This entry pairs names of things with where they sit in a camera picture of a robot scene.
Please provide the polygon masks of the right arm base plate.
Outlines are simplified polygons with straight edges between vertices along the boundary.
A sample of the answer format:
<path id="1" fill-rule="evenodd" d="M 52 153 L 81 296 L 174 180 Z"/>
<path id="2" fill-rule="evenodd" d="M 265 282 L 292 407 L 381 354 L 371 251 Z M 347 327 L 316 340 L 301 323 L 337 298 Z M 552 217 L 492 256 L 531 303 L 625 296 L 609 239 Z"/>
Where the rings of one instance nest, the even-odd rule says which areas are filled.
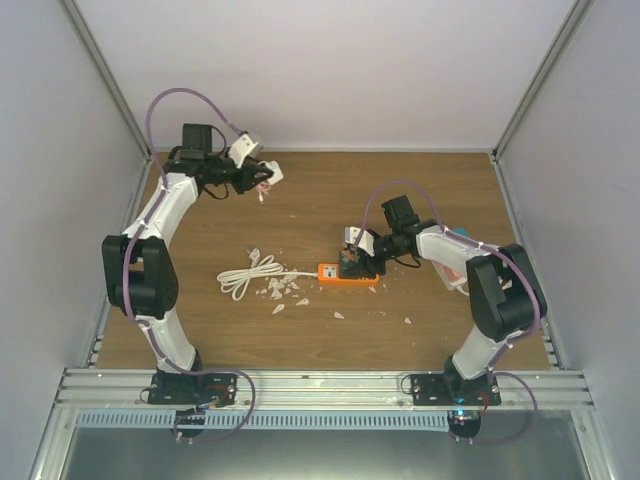
<path id="1" fill-rule="evenodd" d="M 481 407 L 502 403 L 497 380 L 487 375 L 464 380 L 448 373 L 410 374 L 410 392 L 415 406 Z"/>

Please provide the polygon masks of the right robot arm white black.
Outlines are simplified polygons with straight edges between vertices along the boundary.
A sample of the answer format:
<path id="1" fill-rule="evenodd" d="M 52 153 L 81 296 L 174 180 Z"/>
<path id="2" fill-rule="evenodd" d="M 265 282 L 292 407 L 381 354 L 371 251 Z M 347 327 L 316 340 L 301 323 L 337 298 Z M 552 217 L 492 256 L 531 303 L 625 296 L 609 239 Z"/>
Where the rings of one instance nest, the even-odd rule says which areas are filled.
<path id="1" fill-rule="evenodd" d="M 496 246 L 473 240 L 436 219 L 421 220 L 407 196 L 381 206 L 389 233 L 348 226 L 339 257 L 340 276 L 383 276 L 386 265 L 410 256 L 430 262 L 450 290 L 464 290 L 473 327 L 445 362 L 444 396 L 464 405 L 490 387 L 497 360 L 515 342 L 537 332 L 547 302 L 526 250 L 517 243 Z"/>

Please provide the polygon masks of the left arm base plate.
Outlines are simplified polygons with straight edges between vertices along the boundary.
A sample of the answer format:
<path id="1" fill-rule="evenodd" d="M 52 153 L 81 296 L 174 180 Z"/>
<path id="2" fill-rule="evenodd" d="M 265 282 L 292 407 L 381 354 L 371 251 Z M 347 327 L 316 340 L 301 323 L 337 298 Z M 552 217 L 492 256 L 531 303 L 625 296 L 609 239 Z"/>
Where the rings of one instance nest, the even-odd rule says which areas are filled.
<path id="1" fill-rule="evenodd" d="M 184 405 L 215 408 L 235 403 L 237 375 L 231 373 L 191 376 L 158 370 L 140 400 L 150 405 Z"/>

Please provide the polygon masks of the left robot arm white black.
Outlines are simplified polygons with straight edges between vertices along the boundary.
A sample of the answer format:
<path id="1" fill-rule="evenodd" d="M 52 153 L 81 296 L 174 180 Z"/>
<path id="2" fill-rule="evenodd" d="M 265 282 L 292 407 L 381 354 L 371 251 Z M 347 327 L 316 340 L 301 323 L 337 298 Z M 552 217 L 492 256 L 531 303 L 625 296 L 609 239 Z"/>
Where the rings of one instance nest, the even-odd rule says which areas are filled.
<path id="1" fill-rule="evenodd" d="M 211 125 L 185 124 L 182 142 L 166 162 L 153 156 L 158 183 L 141 213 L 119 235 L 101 245 L 109 303 L 143 332 L 157 368 L 176 374 L 171 391 L 185 404 L 203 398 L 205 378 L 199 354 L 187 339 L 177 314 L 179 280 L 169 246 L 184 215 L 209 186 L 244 194 L 276 177 L 257 160 L 257 136 L 242 132 L 229 146 L 213 151 Z"/>

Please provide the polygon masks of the green dragon cube plug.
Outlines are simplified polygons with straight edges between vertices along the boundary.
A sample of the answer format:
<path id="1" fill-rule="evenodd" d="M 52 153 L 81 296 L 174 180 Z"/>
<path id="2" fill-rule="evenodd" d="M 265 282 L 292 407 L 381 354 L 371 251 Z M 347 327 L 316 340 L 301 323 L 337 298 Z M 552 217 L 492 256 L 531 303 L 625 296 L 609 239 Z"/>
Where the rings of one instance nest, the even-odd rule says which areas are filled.
<path id="1" fill-rule="evenodd" d="M 338 258 L 338 277 L 341 279 L 370 278 L 365 261 L 357 251 L 345 247 Z"/>

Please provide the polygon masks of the orange power strip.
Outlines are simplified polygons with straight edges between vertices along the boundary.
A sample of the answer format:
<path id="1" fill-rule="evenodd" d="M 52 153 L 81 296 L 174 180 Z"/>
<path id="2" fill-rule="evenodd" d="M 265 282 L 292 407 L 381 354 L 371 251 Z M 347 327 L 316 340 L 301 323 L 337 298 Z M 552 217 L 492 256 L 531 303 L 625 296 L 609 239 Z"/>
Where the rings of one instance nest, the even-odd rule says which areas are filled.
<path id="1" fill-rule="evenodd" d="M 375 278 L 347 278 L 342 277 L 339 272 L 339 265 L 332 263 L 321 263 L 317 268 L 318 283 L 322 286 L 344 286 L 344 287 L 375 287 L 380 280 Z"/>

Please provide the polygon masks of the white usb charger plug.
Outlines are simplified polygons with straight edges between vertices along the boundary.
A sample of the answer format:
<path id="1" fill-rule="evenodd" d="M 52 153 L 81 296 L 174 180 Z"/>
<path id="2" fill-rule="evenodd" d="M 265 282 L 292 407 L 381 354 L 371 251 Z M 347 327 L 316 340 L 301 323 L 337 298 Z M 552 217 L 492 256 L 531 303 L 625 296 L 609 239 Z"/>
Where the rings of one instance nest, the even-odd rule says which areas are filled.
<path id="1" fill-rule="evenodd" d="M 262 161 L 260 165 L 271 171 L 271 176 L 266 180 L 270 186 L 273 186 L 284 179 L 284 173 L 277 161 Z"/>

